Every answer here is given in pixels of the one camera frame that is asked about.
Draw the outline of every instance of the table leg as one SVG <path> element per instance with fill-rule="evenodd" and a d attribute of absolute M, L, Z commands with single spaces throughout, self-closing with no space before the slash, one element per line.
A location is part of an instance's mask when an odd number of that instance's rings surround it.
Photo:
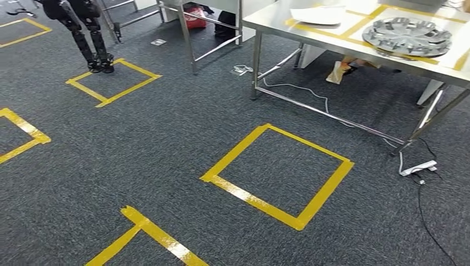
<path fill-rule="evenodd" d="M 426 87 L 426 90 L 423 92 L 420 99 L 418 100 L 417 105 L 422 106 L 425 101 L 427 101 L 439 89 L 439 87 L 442 86 L 442 84 L 443 82 L 431 80 L 431 82 L 429 82 L 428 86 Z"/>
<path fill-rule="evenodd" d="M 238 0 L 238 35 L 241 37 L 237 40 L 235 44 L 238 46 L 243 45 L 243 0 Z"/>
<path fill-rule="evenodd" d="M 465 98 L 470 95 L 470 90 L 465 90 L 464 92 L 460 93 L 453 101 L 447 104 L 441 111 L 437 112 L 433 117 L 431 117 L 434 108 L 436 107 L 437 102 L 444 94 L 445 90 L 448 88 L 447 84 L 442 84 L 437 92 L 434 94 L 432 98 L 432 103 L 426 107 L 426 111 L 421 117 L 420 123 L 414 130 L 413 134 L 408 138 L 407 141 L 401 146 L 399 146 L 392 154 L 398 155 L 403 149 L 410 146 L 413 142 L 415 142 L 427 129 L 429 129 L 433 124 L 437 123 L 441 120 L 444 116 L 449 113 L 454 107 L 460 104 Z"/>
<path fill-rule="evenodd" d="M 261 42 L 263 33 L 259 30 L 256 31 L 256 35 L 254 37 L 254 52 L 253 52 L 253 82 L 252 82 L 252 89 L 251 89 L 251 99 L 254 101 L 256 100 L 257 91 L 256 88 L 258 87 L 258 75 L 259 75 L 259 61 L 261 58 Z"/>
<path fill-rule="evenodd" d="M 160 1 L 157 1 L 157 6 L 159 7 L 159 10 L 160 10 L 160 19 L 162 20 L 162 24 L 164 24 L 165 23 L 165 16 L 163 15 L 164 10 L 163 8 L 161 8 L 160 5 L 161 5 Z"/>
<path fill-rule="evenodd" d="M 304 50 L 304 46 L 305 46 L 304 43 L 300 43 L 299 49 L 301 49 L 301 50 L 303 51 L 303 50 Z M 297 55 L 296 59 L 295 59 L 294 69 L 298 69 L 298 68 L 299 68 L 301 57 L 302 57 L 302 52 L 300 52 L 300 53 Z"/>
<path fill-rule="evenodd" d="M 183 9 L 183 6 L 177 6 L 176 9 L 177 9 L 178 17 L 180 19 L 181 29 L 183 30 L 183 36 L 185 38 L 186 47 L 188 49 L 188 54 L 190 56 L 191 69 L 192 69 L 193 74 L 196 75 L 197 74 L 196 59 L 194 58 L 194 52 L 193 52 L 192 44 L 191 44 L 190 31 L 188 30 L 188 26 L 186 24 L 184 9 Z"/>

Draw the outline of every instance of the yellow tape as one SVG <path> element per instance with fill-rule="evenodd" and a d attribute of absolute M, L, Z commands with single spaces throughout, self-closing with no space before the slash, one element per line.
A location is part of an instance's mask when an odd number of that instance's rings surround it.
<path fill-rule="evenodd" d="M 363 46 L 366 46 L 366 47 L 369 47 L 369 48 L 372 48 L 372 49 L 380 50 L 379 48 L 376 48 L 372 44 L 370 44 L 366 41 L 363 41 L 363 40 L 356 40 L 356 39 L 351 39 L 351 38 L 347 38 L 345 40 L 347 40 L 348 42 L 351 42 L 351 43 L 360 44 L 360 45 L 363 45 Z M 412 59 L 412 60 L 415 60 L 415 61 L 426 62 L 426 63 L 433 64 L 433 65 L 439 64 L 439 61 L 431 59 L 431 58 L 413 57 L 411 55 L 406 55 L 406 54 L 400 54 L 399 56 L 404 57 L 404 58 L 408 58 L 408 59 Z"/>
<path fill-rule="evenodd" d="M 148 70 L 145 70 L 145 69 L 143 69 L 143 68 L 141 68 L 141 67 L 139 67 L 139 66 L 136 66 L 136 65 L 134 65 L 134 64 L 131 64 L 131 63 L 127 62 L 127 61 L 118 59 L 117 62 L 119 62 L 119 63 L 125 65 L 125 66 L 128 67 L 128 68 L 137 70 L 137 71 L 139 71 L 139 72 L 142 73 L 142 74 L 145 74 L 145 75 L 147 75 L 147 76 L 151 76 L 152 78 L 158 79 L 158 78 L 161 77 L 161 75 L 154 74 L 154 73 L 152 73 L 152 72 L 150 72 L 150 71 L 148 71 Z"/>
<path fill-rule="evenodd" d="M 468 49 L 467 52 L 464 53 L 464 54 L 462 55 L 462 57 L 460 57 L 460 58 L 457 60 L 454 69 L 457 70 L 457 71 L 461 71 L 461 70 L 463 69 L 463 66 L 464 66 L 465 63 L 467 62 L 469 55 L 470 55 L 470 49 Z"/>
<path fill-rule="evenodd" d="M 349 36 L 351 36 L 352 34 L 357 32 L 359 29 L 366 26 L 369 22 L 373 21 L 377 16 L 379 16 L 386 9 L 387 9 L 387 7 L 385 7 L 384 5 L 381 5 L 381 6 L 377 7 L 372 13 L 370 13 L 369 16 L 365 17 L 360 22 L 356 23 L 354 26 L 349 28 L 346 32 L 339 35 L 339 38 L 340 39 L 348 38 Z"/>
<path fill-rule="evenodd" d="M 97 106 L 95 106 L 95 107 L 103 107 L 103 106 L 105 106 L 105 105 L 108 105 L 108 104 L 112 103 L 113 101 L 115 101 L 115 100 L 121 98 L 122 96 L 127 95 L 127 94 L 133 92 L 134 90 L 136 90 L 136 89 L 138 89 L 138 88 L 141 88 L 141 87 L 147 85 L 148 83 L 151 83 L 152 81 L 154 81 L 154 80 L 156 80 L 156 79 L 157 79 L 157 78 L 149 78 L 149 79 L 147 79 L 147 80 L 145 80 L 145 81 L 143 81 L 143 82 L 141 82 L 141 83 L 139 83 L 139 84 L 136 84 L 136 85 L 134 85 L 134 86 L 128 88 L 127 90 L 125 90 L 125 91 L 123 91 L 123 92 L 121 92 L 121 93 L 118 93 L 118 94 L 114 95 L 114 96 L 111 97 L 111 98 L 106 99 L 105 101 L 102 101 L 101 104 L 99 104 L 99 105 L 97 105 Z"/>
<path fill-rule="evenodd" d="M 294 217 L 281 209 L 272 206 L 266 201 L 250 194 L 249 192 L 237 187 L 236 185 L 228 182 L 227 180 L 220 177 L 220 173 L 226 168 L 238 155 L 240 155 L 249 145 L 251 145 L 262 133 L 266 130 L 271 129 L 282 135 L 293 138 L 303 144 L 306 144 L 314 149 L 317 149 L 321 152 L 324 152 L 334 158 L 337 158 L 342 161 L 342 164 L 338 169 L 333 173 L 333 175 L 325 182 L 323 187 L 319 192 L 312 198 L 308 203 L 307 207 L 302 211 L 298 217 Z M 217 187 L 227 191 L 228 193 L 234 195 L 235 197 L 245 201 L 247 204 L 259 209 L 260 211 L 276 218 L 277 220 L 291 226 L 296 230 L 302 230 L 310 222 L 310 220 L 315 216 L 315 214 L 320 210 L 322 205 L 328 199 L 328 197 L 333 193 L 336 187 L 339 185 L 341 180 L 348 174 L 352 169 L 354 163 L 349 159 L 338 155 L 332 151 L 329 151 L 323 147 L 318 146 L 308 140 L 302 139 L 301 137 L 295 136 L 289 132 L 286 132 L 280 128 L 277 128 L 271 124 L 265 124 L 263 126 L 257 127 L 253 130 L 247 137 L 245 137 L 239 144 L 237 144 L 230 152 L 228 152 L 220 161 L 218 161 L 206 174 L 204 174 L 200 179 L 205 182 L 211 182 Z"/>
<path fill-rule="evenodd" d="M 144 75 L 150 76 L 150 78 L 147 79 L 147 80 L 144 80 L 144 81 L 142 81 L 142 82 L 140 82 L 140 83 L 138 83 L 138 84 L 136 84 L 136 85 L 134 85 L 134 86 L 132 86 L 132 87 L 130 87 L 130 88 L 128 88 L 128 89 L 126 89 L 126 90 L 124 90 L 124 91 L 122 91 L 122 92 L 120 92 L 120 93 L 118 93 L 118 94 L 116 94 L 112 97 L 110 97 L 110 98 L 106 98 L 106 97 L 102 96 L 101 94 L 95 92 L 94 90 L 92 90 L 92 89 L 90 89 L 90 88 L 88 88 L 88 87 L 86 87 L 86 86 L 84 86 L 84 85 L 82 85 L 78 82 L 78 80 L 86 78 L 87 76 L 91 75 L 92 74 L 91 72 L 86 72 L 86 73 L 83 73 L 82 75 L 71 78 L 71 79 L 67 80 L 65 83 L 70 84 L 70 85 L 76 87 L 77 89 L 79 89 L 79 90 L 87 93 L 88 95 L 90 95 L 90 96 L 98 99 L 99 101 L 101 101 L 100 104 L 95 106 L 97 108 L 100 108 L 100 107 L 106 106 L 106 105 L 112 103 L 113 101 L 115 101 L 115 100 L 117 100 L 117 99 L 119 99 L 119 98 L 121 98 L 121 97 L 123 97 L 123 96 L 125 96 L 125 95 L 127 95 L 127 94 L 129 94 L 129 93 L 145 86 L 145 85 L 147 85 L 148 83 L 151 83 L 152 81 L 154 81 L 154 80 L 156 80 L 160 77 L 162 77 L 161 75 L 154 74 L 154 73 L 152 73 L 148 70 L 145 70 L 145 69 L 143 69 L 139 66 L 131 64 L 129 62 L 126 62 L 124 58 L 119 58 L 119 59 L 114 60 L 113 64 L 115 65 L 115 64 L 119 64 L 119 63 L 125 65 L 128 68 L 136 70 L 136 71 L 138 71 L 138 72 L 140 72 Z"/>
<path fill-rule="evenodd" d="M 353 162 L 344 161 L 334 172 L 334 174 L 325 182 L 323 187 L 321 187 L 321 189 L 315 194 L 315 196 L 308 203 L 307 207 L 302 211 L 302 213 L 300 213 L 297 219 L 306 226 L 315 216 L 315 214 L 321 209 L 323 204 L 331 196 L 333 191 L 335 191 L 339 183 L 341 183 L 343 178 L 349 173 L 353 166 Z"/>
<path fill-rule="evenodd" d="M 219 177 L 219 176 L 212 176 L 210 178 L 206 177 L 204 179 L 206 182 L 213 183 L 214 185 L 218 186 L 219 188 L 227 191 L 228 193 L 234 195 L 235 197 L 239 198 L 240 200 L 245 201 L 249 205 L 265 212 L 266 214 L 280 220 L 281 222 L 287 224 L 288 226 L 295 228 L 297 230 L 302 230 L 305 227 L 305 223 L 294 216 L 282 211 L 281 209 L 272 206 L 271 204 L 267 203 L 266 201 L 250 194 L 249 192 L 235 186 L 234 184 L 228 182 L 227 180 Z"/>
<path fill-rule="evenodd" d="M 332 156 L 332 157 L 335 157 L 336 159 L 339 159 L 339 160 L 341 160 L 341 161 L 349 162 L 349 159 L 348 159 L 348 158 L 342 157 L 342 156 L 339 155 L 339 154 L 336 154 L 336 153 L 334 153 L 334 152 L 332 152 L 332 151 L 329 151 L 329 150 L 327 150 L 327 149 L 325 149 L 325 148 L 323 148 L 323 147 L 321 147 L 321 146 L 319 146 L 319 145 L 317 145 L 317 144 L 314 144 L 314 143 L 312 143 L 312 142 L 310 142 L 310 141 L 308 141 L 308 140 L 306 140 L 306 139 L 302 139 L 301 137 L 297 137 L 297 136 L 295 136 L 294 134 L 291 134 L 291 133 L 289 133 L 289 132 L 287 132 L 287 131 L 284 131 L 284 130 L 278 128 L 278 127 L 275 127 L 275 126 L 273 126 L 273 125 L 268 124 L 268 128 L 271 129 L 271 130 L 274 130 L 274 131 L 276 131 L 276 132 L 278 132 L 278 133 L 281 133 L 282 135 L 288 136 L 288 137 L 293 138 L 293 139 L 295 139 L 295 140 L 297 140 L 297 141 L 299 141 L 299 142 L 302 142 L 303 144 L 306 144 L 306 145 L 308 145 L 308 146 L 310 146 L 310 147 L 312 147 L 312 148 L 314 148 L 314 149 L 317 149 L 317 150 L 319 150 L 319 151 L 321 151 L 321 152 L 323 152 L 323 153 L 325 153 L 325 154 L 328 154 L 328 155 L 330 155 L 330 156 Z"/>
<path fill-rule="evenodd" d="M 103 265 L 120 252 L 133 237 L 140 231 L 139 226 L 133 226 L 130 230 L 121 235 L 109 247 L 105 248 L 100 254 L 96 255 L 85 266 Z"/>
<path fill-rule="evenodd" d="M 230 150 L 220 161 L 218 161 L 205 175 L 200 179 L 209 182 L 214 176 L 218 175 L 222 170 L 228 166 L 238 155 L 240 155 L 253 141 L 261 136 L 266 129 L 269 128 L 269 124 L 259 126 L 253 130 L 248 136 L 246 136 L 239 144 L 237 144 L 232 150 Z"/>
<path fill-rule="evenodd" d="M 102 96 L 101 94 L 95 92 L 94 90 L 91 90 L 90 88 L 88 88 L 84 85 L 81 85 L 80 83 L 78 83 L 76 81 L 69 80 L 66 83 L 76 87 L 77 89 L 83 91 L 84 93 L 87 93 L 90 96 L 93 96 L 94 98 L 97 98 L 98 100 L 100 100 L 102 102 L 106 102 L 108 100 L 106 97 Z"/>
<path fill-rule="evenodd" d="M 29 24 L 32 24 L 32 25 L 34 25 L 34 26 L 36 26 L 36 27 L 38 27 L 38 28 L 40 28 L 40 29 L 43 29 L 43 30 L 45 30 L 45 31 L 47 31 L 47 32 L 50 32 L 50 31 L 52 30 L 51 28 L 46 27 L 46 26 L 44 26 L 44 25 L 42 25 L 42 24 L 39 24 L 39 23 L 37 23 L 36 21 L 33 21 L 33 20 L 29 19 L 29 18 L 23 18 L 23 20 L 26 21 L 26 22 L 28 22 Z"/>
<path fill-rule="evenodd" d="M 126 206 L 121 209 L 121 213 L 131 220 L 136 226 L 140 227 L 145 233 L 150 235 L 155 241 L 159 242 L 163 247 L 168 249 L 182 262 L 189 266 L 207 266 L 202 259 L 199 259 L 194 253 L 180 244 L 169 234 L 165 233 L 160 227 L 152 223 L 148 218 L 143 216 L 136 209 Z"/>
<path fill-rule="evenodd" d="M 17 20 L 17 21 L 8 22 L 8 23 L 6 23 L 6 24 L 0 25 L 0 28 L 3 28 L 3 27 L 5 27 L 5 26 L 9 26 L 9 25 L 15 24 L 15 23 L 18 23 L 18 22 L 21 22 L 21 21 L 24 21 L 24 20 L 23 20 L 23 19 L 19 19 L 19 20 Z"/>
<path fill-rule="evenodd" d="M 24 40 L 27 40 L 27 39 L 31 39 L 31 38 L 34 38 L 34 37 L 37 37 L 37 36 L 40 36 L 40 35 L 43 35 L 45 33 L 48 33 L 50 31 L 52 31 L 52 29 L 42 25 L 42 24 L 39 24 L 35 21 L 32 21 L 31 19 L 29 18 L 23 18 L 23 19 L 19 19 L 17 21 L 12 21 L 12 22 L 9 22 L 9 23 L 6 23 L 6 24 L 3 24 L 3 25 L 0 25 L 0 28 L 2 27 L 5 27 L 5 26 L 8 26 L 8 25 L 12 25 L 12 24 L 15 24 L 15 23 L 18 23 L 18 22 L 21 22 L 21 21 L 24 21 L 24 22 L 27 22 L 29 24 L 32 24 L 42 30 L 44 30 L 43 32 L 38 32 L 36 34 L 33 34 L 33 35 L 30 35 L 30 36 L 26 36 L 26 37 L 23 37 L 23 38 L 20 38 L 20 39 L 17 39 L 17 40 L 13 40 L 11 42 L 8 42 L 8 43 L 5 43 L 5 44 L 0 44 L 0 48 L 3 48 L 3 47 L 6 47 L 6 46 L 9 46 L 9 45 L 12 45 L 12 44 L 15 44 L 15 43 L 19 43 L 19 42 L 22 42 Z"/>
<path fill-rule="evenodd" d="M 199 259 L 194 253 L 187 249 L 184 245 L 180 244 L 169 234 L 165 233 L 160 227 L 152 223 L 148 218 L 142 215 L 138 210 L 131 206 L 126 206 L 121 209 L 121 213 L 132 221 L 135 226 L 121 235 L 109 247 L 105 248 L 102 252 L 90 260 L 86 266 L 103 265 L 120 252 L 136 235 L 142 230 L 152 237 L 155 241 L 160 243 L 173 255 L 175 255 L 182 262 L 188 266 L 208 266 L 202 259 Z"/>
<path fill-rule="evenodd" d="M 33 140 L 23 144 L 22 146 L 7 152 L 6 154 L 3 154 L 0 156 L 0 163 L 5 162 L 22 152 L 25 152 L 32 147 L 34 147 L 37 144 L 46 144 L 50 142 L 50 137 L 48 137 L 46 134 L 42 133 L 39 131 L 36 127 L 31 125 L 30 123 L 26 122 L 24 119 L 19 117 L 17 114 L 15 114 L 12 110 L 8 108 L 3 108 L 0 110 L 0 117 L 5 117 L 6 119 L 10 120 L 12 123 L 14 123 L 16 126 L 18 126 L 20 129 L 22 129 L 24 132 L 26 132 L 28 135 L 30 135 Z"/>
<path fill-rule="evenodd" d="M 89 75 L 92 75 L 93 73 L 92 72 L 86 72 L 86 73 L 83 73 L 82 75 L 80 76 L 76 76 L 74 78 L 71 78 L 69 80 L 67 80 L 65 83 L 69 82 L 69 81 L 78 81 L 79 79 L 83 79 L 83 78 L 86 78 L 87 76 Z"/>
<path fill-rule="evenodd" d="M 458 22 L 458 23 L 467 23 L 467 21 L 464 21 L 464 20 L 461 20 L 461 19 L 448 18 L 448 17 L 444 17 L 444 16 L 432 14 L 432 13 L 421 12 L 421 11 L 416 11 L 416 10 L 401 8 L 401 7 L 395 7 L 395 6 L 390 6 L 390 5 L 386 5 L 386 4 L 382 4 L 381 6 L 376 8 L 369 15 L 361 14 L 361 13 L 354 12 L 354 11 L 347 11 L 348 13 L 357 14 L 359 16 L 365 16 L 366 18 L 364 18 L 363 20 L 361 20 L 360 22 L 358 22 L 357 24 L 355 24 L 354 26 L 349 28 L 346 32 L 344 32 L 341 35 L 337 35 L 337 34 L 330 33 L 330 32 L 325 32 L 323 30 L 316 29 L 316 28 L 312 28 L 311 26 L 306 25 L 306 24 L 298 24 L 298 22 L 293 18 L 288 19 L 287 21 L 285 21 L 285 23 L 288 26 L 296 27 L 296 28 L 301 29 L 301 30 L 314 32 L 314 33 L 322 34 L 322 35 L 325 35 L 325 36 L 328 36 L 328 37 L 342 39 L 342 40 L 348 41 L 350 43 L 360 44 L 360 45 L 363 45 L 365 47 L 377 49 L 368 42 L 365 42 L 363 40 L 352 39 L 352 38 L 349 38 L 349 36 L 353 35 L 355 32 L 357 32 L 359 29 L 361 29 L 362 27 L 367 25 L 370 21 L 373 21 L 382 12 L 384 12 L 385 10 L 387 10 L 389 8 L 398 9 L 398 10 L 402 10 L 402 11 L 406 11 L 406 12 L 410 12 L 410 13 L 414 13 L 414 14 L 420 14 L 420 15 L 424 15 L 424 16 L 430 16 L 430 17 L 435 17 L 435 18 L 446 19 L 446 20 L 453 21 L 453 22 Z M 454 70 L 458 70 L 458 71 L 462 70 L 463 66 L 465 65 L 465 63 L 468 59 L 469 53 L 470 52 L 467 52 L 461 58 L 459 58 L 459 60 L 456 62 L 455 67 L 453 68 Z M 411 55 L 403 55 L 403 54 L 401 54 L 400 56 L 404 57 L 404 58 L 412 59 L 412 60 L 415 60 L 415 61 L 421 61 L 421 62 L 433 64 L 433 65 L 438 65 L 439 64 L 438 60 L 431 59 L 431 58 L 413 57 Z"/>
<path fill-rule="evenodd" d="M 454 22 L 463 23 L 463 24 L 468 22 L 468 21 L 464 21 L 462 19 L 444 17 L 444 16 L 441 16 L 441 15 L 438 15 L 438 14 L 422 12 L 422 11 L 403 8 L 403 7 L 390 6 L 388 4 L 383 4 L 383 6 L 385 6 L 386 8 L 393 8 L 393 9 L 396 9 L 396 10 L 402 10 L 402 11 L 406 11 L 406 12 L 410 12 L 410 13 L 414 13 L 414 14 L 418 14 L 418 15 L 423 15 L 423 16 L 428 16 L 428 17 L 433 17 L 433 18 L 441 18 L 441 19 L 445 19 L 445 20 L 448 20 L 448 21 L 454 21 Z"/>

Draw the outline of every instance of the metal table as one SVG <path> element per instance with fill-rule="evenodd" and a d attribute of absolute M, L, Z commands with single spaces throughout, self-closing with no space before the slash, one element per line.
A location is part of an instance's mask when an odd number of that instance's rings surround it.
<path fill-rule="evenodd" d="M 425 130 L 442 119 L 451 109 L 470 95 L 470 60 L 468 60 L 470 53 L 470 43 L 468 43 L 468 32 L 470 32 L 470 23 L 468 23 L 468 21 L 470 21 L 470 14 L 449 8 L 441 8 L 434 11 L 434 13 L 426 13 L 430 11 L 428 8 L 400 0 L 357 0 L 348 2 L 350 2 L 350 4 L 348 4 L 346 15 L 359 16 L 357 23 L 347 25 L 343 23 L 334 28 L 313 26 L 311 24 L 295 21 L 290 15 L 289 2 L 285 0 L 273 3 L 245 17 L 243 19 L 243 25 L 256 30 L 251 98 L 255 100 L 259 96 L 258 92 L 269 94 L 347 125 L 363 129 L 371 134 L 397 143 L 399 147 L 393 152 L 394 155 L 397 155 L 416 141 Z M 362 40 L 362 30 L 368 27 L 373 21 L 400 16 L 427 18 L 441 27 L 445 27 L 445 29 L 451 31 L 454 35 L 453 48 L 447 55 L 434 59 L 403 58 L 378 51 Z M 296 40 L 300 42 L 300 46 L 279 64 L 261 74 L 259 71 L 259 62 L 263 34 L 272 34 Z M 313 106 L 303 104 L 300 101 L 274 93 L 260 86 L 260 80 L 280 69 L 287 61 L 295 58 L 297 60 L 295 66 L 297 67 L 304 44 L 310 44 L 337 53 L 351 55 L 363 60 L 401 69 L 411 74 L 442 81 L 443 84 L 436 93 L 434 93 L 431 104 L 426 107 L 416 129 L 406 140 L 401 140 L 368 126 L 329 114 Z M 460 86 L 466 90 L 460 93 L 440 111 L 434 113 L 436 104 L 448 89 L 449 85 Z"/>

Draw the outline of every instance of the white cable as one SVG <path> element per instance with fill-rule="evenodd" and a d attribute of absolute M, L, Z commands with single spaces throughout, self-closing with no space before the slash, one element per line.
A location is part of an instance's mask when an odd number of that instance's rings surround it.
<path fill-rule="evenodd" d="M 291 87 L 294 87 L 294 88 L 297 88 L 297 89 L 301 89 L 301 90 L 308 90 L 309 92 L 311 92 L 313 94 L 313 96 L 319 98 L 319 99 L 323 99 L 325 101 L 325 111 L 329 114 L 330 113 L 330 109 L 328 108 L 328 98 L 327 97 L 323 97 L 323 96 L 320 96 L 318 94 L 316 94 L 315 92 L 313 92 L 313 90 L 311 89 L 308 89 L 308 88 L 304 88 L 304 87 L 299 87 L 299 86 L 295 86 L 295 85 L 292 85 L 292 84 L 275 84 L 275 85 L 269 85 L 267 82 L 266 82 L 266 78 L 263 78 L 263 82 L 266 86 L 268 87 L 279 87 L 279 86 L 291 86 Z M 348 124 L 345 124 L 343 122 L 340 122 L 341 124 L 347 126 L 347 127 L 355 127 L 355 126 L 350 126 Z"/>
<path fill-rule="evenodd" d="M 394 148 L 398 148 L 397 146 L 393 145 L 392 143 L 390 143 L 387 139 L 384 139 L 382 138 L 388 145 L 394 147 Z M 398 170 L 398 173 L 401 174 L 403 172 L 403 152 L 399 152 L 400 154 L 400 168 Z"/>
<path fill-rule="evenodd" d="M 236 65 L 234 66 L 234 68 L 238 68 L 238 69 L 242 69 L 242 70 L 245 70 L 247 72 L 253 72 L 253 68 L 250 68 L 246 65 Z M 327 97 L 323 97 L 323 96 L 320 96 L 318 94 L 316 94 L 315 92 L 313 92 L 313 90 L 311 89 L 308 89 L 308 88 L 304 88 L 304 87 L 299 87 L 299 86 L 295 86 L 295 85 L 292 85 L 292 84 L 275 84 L 275 85 L 269 85 L 267 82 L 266 82 L 266 78 L 263 78 L 263 82 L 264 82 L 264 85 L 267 86 L 267 87 L 279 87 L 279 86 L 291 86 L 291 87 L 294 87 L 294 88 L 297 88 L 297 89 L 302 89 L 302 90 L 308 90 L 309 92 L 311 92 L 313 94 L 313 96 L 319 98 L 319 99 L 323 99 L 325 101 L 325 110 L 326 112 L 329 114 L 330 113 L 330 110 L 328 108 L 328 98 Z M 345 124 L 343 122 L 340 122 L 341 124 L 347 126 L 347 127 L 355 127 L 355 126 L 350 126 L 348 124 Z M 394 147 L 397 149 L 397 146 L 393 145 L 392 143 L 390 143 L 387 139 L 384 139 L 382 138 L 387 144 L 389 144 L 390 146 Z M 402 152 L 399 152 L 400 154 L 400 168 L 399 168 L 399 171 L 398 173 L 401 174 L 402 172 L 402 169 L 403 169 L 403 153 Z"/>

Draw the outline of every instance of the electrical cable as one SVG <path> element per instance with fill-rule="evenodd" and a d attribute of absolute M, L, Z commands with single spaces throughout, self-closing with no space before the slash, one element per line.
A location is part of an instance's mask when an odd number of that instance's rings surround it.
<path fill-rule="evenodd" d="M 447 253 L 447 251 L 439 244 L 439 242 L 436 240 L 436 238 L 434 237 L 434 235 L 431 233 L 431 231 L 429 230 L 429 228 L 427 227 L 427 224 L 426 224 L 426 220 L 425 220 L 425 217 L 424 217 L 424 214 L 423 214 L 423 209 L 421 207 L 421 188 L 425 185 L 424 183 L 423 184 L 419 184 L 420 187 L 418 189 L 418 208 L 420 209 L 420 215 L 421 215 L 421 221 L 425 227 L 425 230 L 426 232 L 429 234 L 429 236 L 432 238 L 432 240 L 434 241 L 434 243 L 442 250 L 442 252 L 449 257 L 449 259 L 451 260 L 452 264 L 454 266 L 457 266 L 457 263 L 454 261 L 454 259 L 449 255 L 449 253 Z"/>
<path fill-rule="evenodd" d="M 247 72 L 253 72 L 253 68 L 250 68 L 246 65 L 236 65 L 234 66 L 234 68 L 239 68 L 239 69 L 242 69 L 242 70 L 245 70 Z M 320 96 L 318 94 L 316 94 L 315 92 L 313 92 L 313 90 L 311 89 L 308 89 L 308 88 L 304 88 L 304 87 L 299 87 L 299 86 L 296 86 L 296 85 L 292 85 L 292 84 L 275 84 L 275 85 L 269 85 L 266 81 L 266 78 L 263 78 L 263 82 L 264 82 L 264 85 L 267 86 L 267 87 L 278 87 L 278 86 L 291 86 L 291 87 L 294 87 L 294 88 L 298 88 L 298 89 L 302 89 L 302 90 L 307 90 L 309 92 L 311 92 L 315 97 L 319 98 L 319 99 L 323 99 L 325 101 L 325 110 L 326 112 L 329 114 L 330 111 L 329 111 L 329 108 L 328 108 L 328 98 L 327 97 L 323 97 L 323 96 Z M 350 125 L 347 125 L 343 122 L 341 122 L 341 124 L 347 126 L 347 127 L 354 127 L 354 126 L 350 126 Z M 397 146 L 393 145 L 391 142 L 389 142 L 387 139 L 384 139 L 382 138 L 388 145 L 394 147 L 397 149 Z M 429 144 L 423 139 L 423 138 L 420 138 L 420 140 L 422 142 L 424 142 L 424 144 L 426 145 L 426 148 L 427 150 L 430 152 L 430 154 L 434 157 L 434 160 L 436 161 L 437 160 L 437 155 L 431 150 L 431 147 L 429 146 Z M 403 170 L 403 152 L 399 152 L 400 154 L 400 167 L 399 167 L 399 174 L 402 173 L 402 170 Z M 440 180 L 443 180 L 442 176 L 439 175 L 439 173 L 437 172 L 432 172 L 432 173 L 435 173 L 437 174 L 437 176 L 440 178 Z M 416 181 L 414 178 L 412 178 L 413 176 L 418 176 L 421 180 L 418 182 Z M 453 260 L 453 258 L 446 252 L 446 250 L 439 244 L 439 242 L 435 239 L 434 235 L 431 233 L 431 231 L 429 230 L 427 224 L 426 224 L 426 220 L 424 218 L 424 214 L 423 214 L 423 210 L 421 208 L 421 188 L 426 184 L 426 182 L 424 181 L 423 178 L 421 178 L 421 176 L 417 173 L 412 173 L 411 174 L 411 180 L 413 180 L 413 182 L 417 185 L 419 185 L 419 189 L 418 189 L 418 207 L 419 207 L 419 210 L 420 210 L 420 215 L 421 215 L 421 220 L 422 220 L 422 223 L 424 225 L 424 228 L 426 230 L 426 232 L 429 234 L 429 236 L 432 238 L 432 240 L 437 244 L 437 246 L 442 250 L 442 252 L 444 252 L 444 254 L 446 256 L 449 257 L 449 259 L 452 261 L 453 265 L 454 266 L 457 266 L 457 264 L 455 263 L 455 261 Z"/>

